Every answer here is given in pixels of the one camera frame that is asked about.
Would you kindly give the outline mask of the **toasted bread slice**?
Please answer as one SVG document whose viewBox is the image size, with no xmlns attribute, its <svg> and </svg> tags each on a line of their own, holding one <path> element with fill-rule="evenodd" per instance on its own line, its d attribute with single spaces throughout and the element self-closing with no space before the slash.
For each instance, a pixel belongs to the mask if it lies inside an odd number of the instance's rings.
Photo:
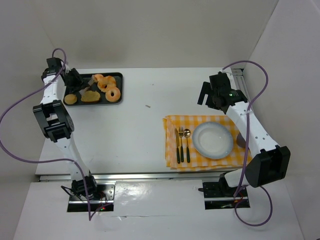
<svg viewBox="0 0 320 240">
<path fill-rule="evenodd" d="M 83 103 L 97 103 L 101 99 L 101 95 L 97 91 L 88 90 L 81 96 Z"/>
</svg>

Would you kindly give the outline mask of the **large twisted donut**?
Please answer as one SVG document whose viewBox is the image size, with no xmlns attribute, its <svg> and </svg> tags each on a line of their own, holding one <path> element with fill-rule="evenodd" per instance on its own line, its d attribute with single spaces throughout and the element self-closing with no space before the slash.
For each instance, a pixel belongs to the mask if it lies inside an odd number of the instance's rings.
<svg viewBox="0 0 320 240">
<path fill-rule="evenodd" d="M 113 76 L 100 77 L 97 82 L 98 89 L 104 93 L 107 91 L 107 88 L 116 86 L 116 79 Z"/>
</svg>

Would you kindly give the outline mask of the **yellow checkered cloth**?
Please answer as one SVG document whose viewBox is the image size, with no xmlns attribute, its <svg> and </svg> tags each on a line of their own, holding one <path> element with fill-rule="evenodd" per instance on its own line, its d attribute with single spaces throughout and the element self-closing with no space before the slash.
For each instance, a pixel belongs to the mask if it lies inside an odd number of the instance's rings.
<svg viewBox="0 0 320 240">
<path fill-rule="evenodd" d="M 236 125 L 226 115 L 167 115 L 162 119 L 165 131 L 165 161 L 166 166 L 179 172 L 208 171 L 214 169 L 240 168 L 243 166 L 245 149 L 236 143 L 240 133 Z M 177 162 L 175 130 L 179 127 L 192 132 L 205 122 L 216 122 L 226 127 L 233 137 L 232 152 L 222 159 L 210 159 L 202 156 L 194 147 L 191 137 L 183 139 L 183 148 L 189 144 L 190 162 L 187 162 L 187 151 L 184 150 L 184 162 Z"/>
</svg>

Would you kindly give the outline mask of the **aluminium rail front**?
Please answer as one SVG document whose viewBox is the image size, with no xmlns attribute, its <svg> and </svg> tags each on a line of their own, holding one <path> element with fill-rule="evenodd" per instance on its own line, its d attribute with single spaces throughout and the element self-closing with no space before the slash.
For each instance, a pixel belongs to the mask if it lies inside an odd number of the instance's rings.
<svg viewBox="0 0 320 240">
<path fill-rule="evenodd" d="M 148 172 L 148 173 L 115 173 L 93 174 L 98 181 L 148 181 L 148 180 L 182 180 L 182 179 L 218 179 L 220 174 L 233 172 L 235 169 L 218 169 L 197 172 Z"/>
</svg>

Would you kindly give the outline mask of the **small round bun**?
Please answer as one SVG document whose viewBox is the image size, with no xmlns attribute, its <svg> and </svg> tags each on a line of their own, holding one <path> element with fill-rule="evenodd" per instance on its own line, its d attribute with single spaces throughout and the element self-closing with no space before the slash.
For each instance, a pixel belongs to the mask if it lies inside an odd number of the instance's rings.
<svg viewBox="0 0 320 240">
<path fill-rule="evenodd" d="M 64 103 L 67 105 L 73 105 L 77 102 L 78 98 L 75 94 L 67 94 L 64 97 Z"/>
</svg>

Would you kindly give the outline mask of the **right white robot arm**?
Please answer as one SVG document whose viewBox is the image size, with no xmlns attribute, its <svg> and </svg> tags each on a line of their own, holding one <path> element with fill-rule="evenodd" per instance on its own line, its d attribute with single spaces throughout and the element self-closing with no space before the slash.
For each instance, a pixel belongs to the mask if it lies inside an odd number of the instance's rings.
<svg viewBox="0 0 320 240">
<path fill-rule="evenodd" d="M 226 73 L 211 75 L 208 82 L 203 82 L 197 103 L 227 115 L 244 138 L 252 157 L 245 170 L 222 175 L 222 184 L 227 188 L 243 185 L 257 188 L 285 178 L 290 150 L 287 146 L 280 146 L 267 133 L 244 93 L 232 88 Z"/>
</svg>

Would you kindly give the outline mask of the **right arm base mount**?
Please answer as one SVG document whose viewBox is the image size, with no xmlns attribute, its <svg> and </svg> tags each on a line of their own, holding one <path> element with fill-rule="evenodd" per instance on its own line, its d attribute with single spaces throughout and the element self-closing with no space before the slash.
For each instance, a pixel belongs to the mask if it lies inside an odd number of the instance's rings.
<svg viewBox="0 0 320 240">
<path fill-rule="evenodd" d="M 241 190 L 234 197 L 237 187 L 229 187 L 225 175 L 220 174 L 218 181 L 203 182 L 198 188 L 203 193 L 205 210 L 234 209 L 236 204 L 238 208 L 250 208 L 247 190 Z"/>
</svg>

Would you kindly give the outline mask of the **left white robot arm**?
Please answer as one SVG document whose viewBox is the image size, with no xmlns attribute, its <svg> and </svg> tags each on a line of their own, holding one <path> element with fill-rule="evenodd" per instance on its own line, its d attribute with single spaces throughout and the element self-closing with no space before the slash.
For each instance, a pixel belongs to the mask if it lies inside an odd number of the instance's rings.
<svg viewBox="0 0 320 240">
<path fill-rule="evenodd" d="M 48 58 L 46 62 L 48 68 L 41 76 L 45 86 L 43 98 L 39 105 L 33 107 L 33 114 L 43 135 L 68 159 L 70 192 L 92 200 L 98 192 L 97 183 L 76 147 L 73 136 L 75 126 L 63 104 L 61 89 L 66 86 L 83 95 L 94 82 L 84 80 L 75 68 L 70 69 L 65 61 L 57 57 Z"/>
</svg>

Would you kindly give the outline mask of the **white ceramic plate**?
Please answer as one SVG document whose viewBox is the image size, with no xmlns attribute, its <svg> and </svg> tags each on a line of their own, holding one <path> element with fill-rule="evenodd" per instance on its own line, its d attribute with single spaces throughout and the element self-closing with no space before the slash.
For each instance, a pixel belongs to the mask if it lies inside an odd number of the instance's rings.
<svg viewBox="0 0 320 240">
<path fill-rule="evenodd" d="M 223 159 L 233 150 L 234 141 L 231 132 L 217 122 L 201 123 L 195 128 L 191 137 L 195 149 L 209 159 Z"/>
</svg>

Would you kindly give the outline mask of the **black baking tray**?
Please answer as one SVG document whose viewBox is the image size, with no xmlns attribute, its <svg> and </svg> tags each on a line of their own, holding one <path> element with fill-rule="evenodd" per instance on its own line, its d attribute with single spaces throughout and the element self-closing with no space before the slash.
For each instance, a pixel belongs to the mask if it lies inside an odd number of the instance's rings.
<svg viewBox="0 0 320 240">
<path fill-rule="evenodd" d="M 121 73 L 84 73 L 80 79 L 87 84 L 86 88 L 75 91 L 73 86 L 67 86 L 63 98 L 66 106 L 115 105 L 122 100 Z"/>
</svg>

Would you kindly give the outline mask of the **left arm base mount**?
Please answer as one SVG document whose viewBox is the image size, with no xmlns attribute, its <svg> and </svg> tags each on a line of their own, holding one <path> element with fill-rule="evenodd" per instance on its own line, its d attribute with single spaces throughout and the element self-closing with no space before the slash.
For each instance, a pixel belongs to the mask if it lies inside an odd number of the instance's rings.
<svg viewBox="0 0 320 240">
<path fill-rule="evenodd" d="M 87 199 L 85 196 L 77 196 L 71 188 L 61 186 L 61 188 L 69 195 L 67 212 L 83 213 L 88 211 Z M 113 212 L 115 199 L 115 182 L 98 183 L 97 192 L 89 197 L 90 211 L 97 212 Z"/>
</svg>

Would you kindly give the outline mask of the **small glazed donut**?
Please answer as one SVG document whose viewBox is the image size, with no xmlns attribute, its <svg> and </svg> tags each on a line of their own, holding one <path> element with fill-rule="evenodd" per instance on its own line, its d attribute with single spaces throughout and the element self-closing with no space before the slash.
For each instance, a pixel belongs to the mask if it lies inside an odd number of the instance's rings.
<svg viewBox="0 0 320 240">
<path fill-rule="evenodd" d="M 101 79 L 103 79 L 104 78 L 104 76 L 102 75 L 102 74 L 94 74 L 93 76 L 92 76 L 92 79 L 93 79 L 93 81 L 95 82 L 95 83 L 98 83 Z"/>
</svg>

